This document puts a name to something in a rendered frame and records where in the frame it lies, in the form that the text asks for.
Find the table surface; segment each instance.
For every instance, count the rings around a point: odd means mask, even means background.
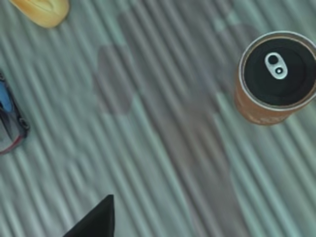
[[[316,105],[234,108],[258,36],[316,40],[314,0],[72,0],[43,29],[0,2],[0,67],[32,126],[0,158],[0,236],[57,237],[108,194],[116,237],[316,236]]]

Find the black can top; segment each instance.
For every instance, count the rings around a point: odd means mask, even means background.
[[[301,43],[271,39],[258,45],[244,68],[249,91],[260,101],[288,106],[302,100],[316,80],[316,61]]]

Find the yellow object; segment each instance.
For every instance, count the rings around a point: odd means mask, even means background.
[[[10,0],[36,24],[51,28],[60,24],[69,12],[69,0]]]

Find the blue toy car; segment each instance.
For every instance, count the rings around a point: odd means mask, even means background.
[[[0,72],[0,155],[16,148],[27,137],[30,126],[20,113]]]

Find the orange can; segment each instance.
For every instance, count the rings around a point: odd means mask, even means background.
[[[251,123],[274,125],[316,96],[316,46],[294,32],[256,39],[236,73],[235,105]]]

